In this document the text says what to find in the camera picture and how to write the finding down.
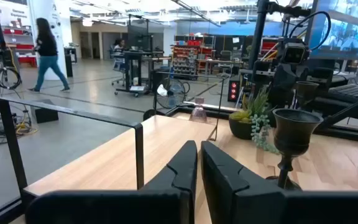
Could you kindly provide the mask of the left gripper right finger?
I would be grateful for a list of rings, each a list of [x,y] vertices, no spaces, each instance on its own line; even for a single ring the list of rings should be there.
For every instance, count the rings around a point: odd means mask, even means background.
[[[201,153],[213,223],[358,223],[358,191],[284,190],[209,141]]]

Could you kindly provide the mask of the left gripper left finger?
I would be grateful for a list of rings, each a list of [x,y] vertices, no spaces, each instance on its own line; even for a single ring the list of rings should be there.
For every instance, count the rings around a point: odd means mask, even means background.
[[[26,223],[193,223],[198,153],[187,141],[140,190],[61,190],[36,198]]]

